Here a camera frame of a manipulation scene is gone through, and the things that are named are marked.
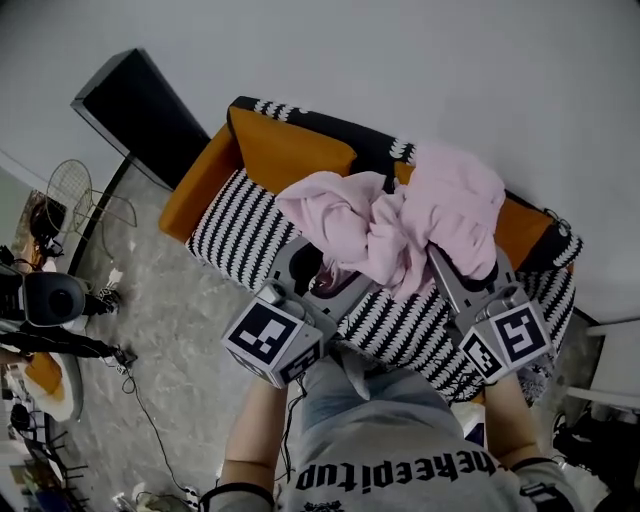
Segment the pink cloth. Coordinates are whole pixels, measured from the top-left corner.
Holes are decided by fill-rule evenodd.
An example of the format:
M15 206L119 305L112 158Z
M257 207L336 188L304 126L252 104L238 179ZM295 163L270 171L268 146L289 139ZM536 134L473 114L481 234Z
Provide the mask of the pink cloth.
M333 276L358 271L397 300L433 286L431 241L461 274L483 279L496 261L493 240L504 184L475 156L447 146L419 146L409 185L382 191L374 172L345 178L317 172L283 190L280 211L324 253Z

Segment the person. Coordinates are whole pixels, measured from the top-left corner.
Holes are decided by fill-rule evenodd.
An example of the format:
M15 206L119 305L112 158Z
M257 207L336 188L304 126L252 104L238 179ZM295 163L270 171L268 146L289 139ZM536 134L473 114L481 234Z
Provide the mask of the person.
M273 489L287 390L255 378L229 435L205 511L578 511L558 465L543 458L515 374L485 388L488 452L466 441L444 399L418 373L368 374L356 393L339 355L304 378L297 472Z

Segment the concrete floor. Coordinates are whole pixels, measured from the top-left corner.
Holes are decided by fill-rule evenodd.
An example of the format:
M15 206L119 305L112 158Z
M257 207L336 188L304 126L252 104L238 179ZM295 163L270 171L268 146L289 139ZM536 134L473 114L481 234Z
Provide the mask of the concrete floor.
M168 191L130 169L115 193L133 202L138 227L105 216L105 241L115 260L94 235L78 275L100 288L113 269L122 272L118 290L123 307L117 316L92 319L87 334L130 347L139 356L134 377L175 477L182 486L204 493L215 485L227 433L250 381L248 372L232 361L218 340L231 315L250 297L160 233L157 221ZM110 203L109 211L131 215L117 200ZM564 400L563 390L567 385L588 384L592 375L600 347L586 341L585 328L584 321L572 319L556 374L534 407L546 450L550 450L556 412L566 408L570 417L577 417L583 406L575 399ZM89 465L85 477L76 482L91 508L111 510L110 497L119 492L130 495L139 482L147 482L154 492L181 494L171 482L158 441L135 396L122 391L126 377L100 360L82 360L80 367L84 410L78 422L64 427L70 432L68 455ZM294 424L292 449L295 430ZM602 498L599 482L581 470L570 478L587 510L592 510Z

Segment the black cable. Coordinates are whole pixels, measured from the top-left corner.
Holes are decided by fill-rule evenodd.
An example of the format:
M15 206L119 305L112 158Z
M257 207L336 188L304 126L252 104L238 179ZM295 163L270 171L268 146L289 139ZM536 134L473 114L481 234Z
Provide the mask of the black cable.
M156 427L155 423L151 419L151 415L147 412L147 409L142 404L142 400L140 399L140 393L138 393L138 386L136 384L135 379L133 378L133 374L129 371L129 368L127 368L126 366L124 368L125 368L125 371L127 372L127 379L125 379L125 381L122 383L122 392L127 395L135 395L136 400L138 401L138 404L140 404L140 408L142 409L142 412L144 412L145 416L149 420L149 423L151 424L151 427L153 427L153 431L156 434L156 438L158 439L158 444L160 445L160 450L162 451L162 456L164 457L164 463L166 464L167 469L169 470L169 474L171 475L171 480L173 480L173 483L182 492L185 492L185 493L189 492L189 490L186 487L182 487L176 480L176 477L173 473L173 468L171 467L171 464L169 464L169 459L167 458L167 452L164 449L164 444L162 443L162 439L160 438L160 432L158 432L158 428ZM124 389L127 382L131 382L132 387L130 391L127 391Z
M282 434L282 440L280 445L280 453L282 454L282 459L284 462L284 473L275 479L276 482L278 482L279 480L282 480L285 476L287 477L287 483L291 481L292 467L291 467L291 455L289 453L288 441L289 441L289 432L291 430L291 423L293 422L293 409L295 408L296 405L298 405L303 399L307 397L307 390L304 388L304 385L302 384L302 376L298 377L296 379L296 382L300 386L300 390L302 394L300 396L297 396L291 399L291 401L287 404L287 426L285 428L284 433Z

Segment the white wall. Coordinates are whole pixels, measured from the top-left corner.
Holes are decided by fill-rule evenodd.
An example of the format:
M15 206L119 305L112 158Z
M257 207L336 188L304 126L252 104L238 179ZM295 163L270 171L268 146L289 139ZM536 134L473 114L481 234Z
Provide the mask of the white wall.
M31 189L0 167L0 245L11 247Z
M640 8L635 0L9 0L0 149L99 186L118 155L68 107L145 47L213 134L240 94L477 152L586 241L578 305L640 315Z

